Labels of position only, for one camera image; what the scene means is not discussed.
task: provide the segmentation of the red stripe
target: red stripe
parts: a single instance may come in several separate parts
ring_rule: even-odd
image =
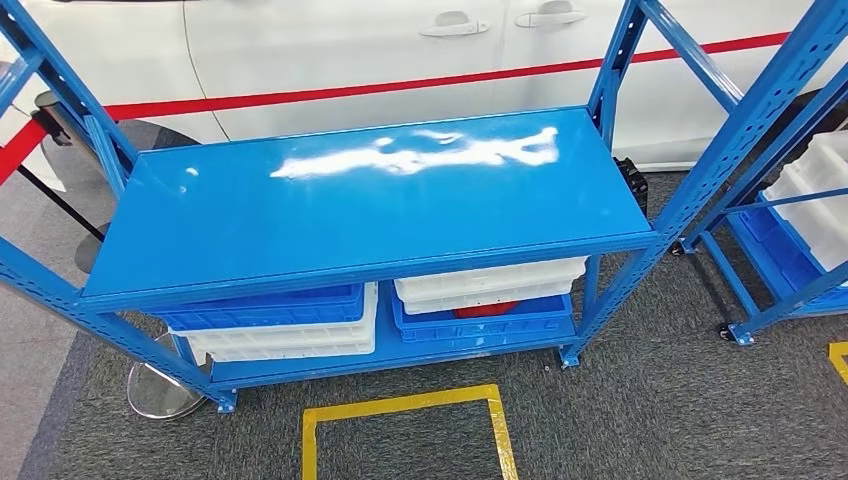
[[[759,37],[740,38],[724,42],[708,43],[702,45],[707,53],[724,53],[751,48],[771,47],[780,45],[789,35],[785,33],[773,33]],[[633,63],[653,62],[657,60],[668,60],[677,58],[677,52],[673,49],[657,50],[653,52],[637,53],[633,56]],[[371,85],[356,85],[352,87],[324,88],[319,90],[301,90],[297,92],[265,93],[259,95],[243,95],[238,97],[201,98],[196,100],[177,100],[154,103],[134,103],[126,105],[113,105],[107,110],[115,120],[126,120],[130,118],[157,117],[166,115],[180,115],[184,113],[198,113],[210,110],[228,110],[232,108],[258,107],[262,105],[274,105],[279,103],[304,102],[308,100],[320,100],[327,98],[349,97],[353,95],[366,95],[370,93],[396,92],[399,90],[412,90],[417,88],[443,87],[446,85],[458,85],[462,83],[483,82],[489,80],[502,80],[505,78],[526,77],[530,75],[544,75],[548,73],[570,72],[574,70],[585,70],[598,68],[602,59],[580,60],[577,62],[555,63],[551,65],[539,65],[534,67],[513,68],[510,70],[499,70],[496,72],[471,73],[467,75],[453,75],[450,77],[425,78],[421,80],[406,80],[403,82],[377,83]]]
[[[26,159],[27,155],[41,143],[47,132],[33,119],[30,119],[18,133],[0,149],[0,184],[9,178]]]

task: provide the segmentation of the car door handle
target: car door handle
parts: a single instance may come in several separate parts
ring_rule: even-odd
[[[515,17],[515,24],[524,28],[546,27],[548,25],[566,25],[586,18],[586,12],[568,13],[525,13]]]
[[[579,22],[588,14],[574,8],[574,4],[567,0],[552,0],[545,2],[538,12],[525,13],[515,17],[515,24],[522,28],[538,28],[549,25],[566,25]]]
[[[436,17],[434,24],[418,33],[425,37],[460,37],[485,33],[491,26],[486,21],[471,20],[465,12],[444,12]]]

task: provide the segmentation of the stacked crate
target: stacked crate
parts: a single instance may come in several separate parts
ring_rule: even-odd
[[[401,278],[392,309],[407,342],[556,329],[571,319],[571,284],[586,257]],[[500,314],[474,307],[500,305]]]
[[[848,131],[813,137],[760,194],[777,200],[848,187]],[[747,210],[742,220],[797,290],[848,260],[848,195]],[[848,285],[827,296],[848,295]]]
[[[374,351],[375,283],[149,309],[185,337],[198,365]]]

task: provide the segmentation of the white car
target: white car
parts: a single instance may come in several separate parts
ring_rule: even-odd
[[[603,57],[624,0],[23,3],[104,105],[484,72],[511,77],[145,119],[207,143],[585,103],[597,73],[592,60]],[[713,57],[745,90],[776,51],[780,35],[774,34],[790,31],[811,0],[663,3],[699,43],[730,42],[721,48],[729,51]],[[6,47],[0,59],[11,61],[14,52]],[[668,48],[649,23],[639,51]],[[806,91],[820,88],[846,59],[843,45]],[[564,62],[575,63],[559,73],[526,75],[526,67]],[[15,102],[19,111],[10,109],[0,121],[3,135],[25,121],[21,112],[31,111],[43,90],[40,80],[30,82]],[[643,169],[686,168],[725,118],[680,59],[635,63],[620,93],[616,154]],[[49,178],[43,159],[28,162],[61,185]]]

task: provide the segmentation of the caster wheel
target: caster wheel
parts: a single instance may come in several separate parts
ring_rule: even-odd
[[[722,340],[726,340],[728,342],[736,341],[736,338],[733,337],[733,332],[730,331],[729,323],[720,323],[716,325],[716,333],[718,333],[719,338]]]
[[[686,252],[683,250],[683,244],[680,243],[680,240],[678,240],[672,243],[670,247],[668,247],[668,253],[674,255],[675,257],[679,257]]]

